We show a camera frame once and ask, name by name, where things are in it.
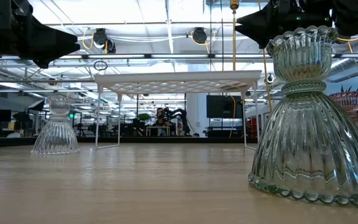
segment ribbed glass vase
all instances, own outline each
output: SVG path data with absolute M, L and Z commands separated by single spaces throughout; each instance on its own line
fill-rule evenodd
M 71 99 L 51 96 L 48 99 L 51 111 L 48 123 L 42 128 L 31 153 L 66 154 L 79 152 L 76 134 L 68 122 Z
M 344 91 L 330 97 L 348 113 L 358 127 L 358 91 Z
M 249 174 L 257 189 L 310 202 L 358 205 L 358 127 L 322 91 L 337 32 L 297 29 L 267 46 L 286 84 L 261 135 Z

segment wooden tabletop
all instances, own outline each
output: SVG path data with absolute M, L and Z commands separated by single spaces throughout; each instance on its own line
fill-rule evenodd
M 92 147 L 62 156 L 0 148 L 0 223 L 358 223 L 353 205 L 251 187 L 254 152 L 242 144 Z

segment ceiling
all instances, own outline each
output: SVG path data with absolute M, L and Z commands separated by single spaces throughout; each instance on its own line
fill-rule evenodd
M 232 11 L 229 0 L 29 0 L 34 8 L 33 15 L 43 24 L 78 36 L 81 50 L 73 55 L 103 54 L 91 45 L 92 33 L 96 28 L 106 28 L 107 35 L 116 47 L 117 54 L 126 54 L 127 58 L 109 58 L 103 61 L 108 68 L 97 71 L 96 59 L 64 59 L 51 63 L 50 68 L 39 70 L 28 60 L 0 60 L 0 80 L 7 83 L 12 80 L 26 80 L 31 83 L 0 85 L 0 90 L 96 90 L 91 82 L 95 74 L 158 73 L 158 72 L 194 72 L 210 70 L 232 70 L 230 58 L 209 59 L 208 54 L 232 54 L 233 46 L 238 54 L 254 54 L 255 57 L 238 58 L 237 70 L 264 70 L 262 51 L 253 40 L 239 33 L 233 44 Z M 243 0 L 236 17 L 242 17 L 259 10 L 256 0 Z M 208 39 L 207 45 L 197 45 L 191 38 L 195 27 L 203 27 Z M 353 51 L 358 53 L 358 40 L 352 42 Z M 348 54 L 347 44 L 334 44 L 335 53 Z M 163 58 L 132 58 L 136 54 L 169 54 Z M 173 58 L 177 54 L 200 54 L 207 58 Z M 354 69 L 353 60 L 335 59 L 335 71 L 331 78 L 343 78 L 348 70 Z M 267 61 L 267 73 L 274 75 L 271 60 Z M 71 83 L 49 85 L 40 83 L 48 79 L 66 80 Z M 271 86 L 280 89 L 278 80 Z M 258 97 L 264 97 L 264 72 L 259 80 Z M 274 91 L 274 98 L 281 98 L 280 91 Z M 37 92 L 33 96 L 45 97 L 56 93 Z M 72 93 L 79 103 L 92 97 Z M 126 96 L 124 103 L 135 103 L 136 96 Z M 184 98 L 183 95 L 156 95 L 155 99 Z M 103 93 L 102 98 L 115 103 L 114 93 Z

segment pink glass vase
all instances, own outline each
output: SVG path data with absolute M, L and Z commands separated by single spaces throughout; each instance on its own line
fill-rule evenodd
M 330 97 L 349 114 L 358 127 L 358 91 L 333 93 Z

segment white lattice tabletop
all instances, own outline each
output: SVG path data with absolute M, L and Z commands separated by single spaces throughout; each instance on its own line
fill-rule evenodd
M 95 75 L 101 91 L 120 94 L 221 93 L 248 90 L 260 79 L 260 70 Z

